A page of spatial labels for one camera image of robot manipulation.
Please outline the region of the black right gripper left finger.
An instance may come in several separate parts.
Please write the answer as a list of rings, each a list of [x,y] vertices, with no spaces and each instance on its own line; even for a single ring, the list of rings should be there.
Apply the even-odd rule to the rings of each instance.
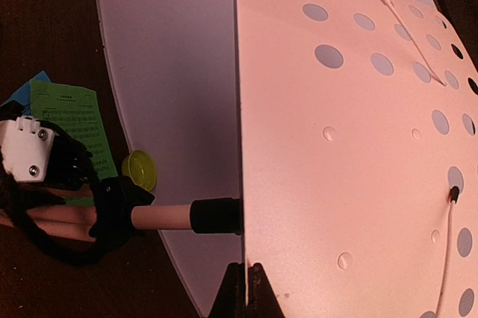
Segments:
[[[246,284],[244,263],[230,263],[226,267],[209,318],[245,317]]]

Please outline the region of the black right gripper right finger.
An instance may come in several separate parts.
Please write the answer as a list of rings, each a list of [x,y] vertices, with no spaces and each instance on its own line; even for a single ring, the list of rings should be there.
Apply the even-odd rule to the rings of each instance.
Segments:
[[[247,270],[246,316],[254,318],[284,318],[276,294],[260,263]]]

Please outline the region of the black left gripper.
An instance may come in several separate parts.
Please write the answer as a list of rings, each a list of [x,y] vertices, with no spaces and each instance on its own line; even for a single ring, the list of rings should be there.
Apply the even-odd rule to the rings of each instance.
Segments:
[[[67,191],[79,191],[83,186],[89,185],[91,190],[95,190],[97,173],[91,160],[92,154],[87,147],[59,125],[41,123],[40,127],[53,130],[46,177],[40,185]]]

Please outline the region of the green sheet music paper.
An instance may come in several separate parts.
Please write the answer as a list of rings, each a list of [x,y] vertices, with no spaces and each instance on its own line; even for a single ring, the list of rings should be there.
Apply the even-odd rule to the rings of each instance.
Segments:
[[[83,87],[40,81],[31,83],[31,115],[59,125],[71,137],[82,142],[92,154],[92,163],[100,179],[117,176],[106,137],[97,95]],[[66,202],[92,206],[93,199],[70,191]]]

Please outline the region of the pink music stand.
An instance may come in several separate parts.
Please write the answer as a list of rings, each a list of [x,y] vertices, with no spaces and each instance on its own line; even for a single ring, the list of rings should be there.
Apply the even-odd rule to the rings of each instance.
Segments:
[[[130,144],[163,200],[244,201],[185,278],[260,264],[287,317],[477,315],[476,70],[420,0],[99,0]]]

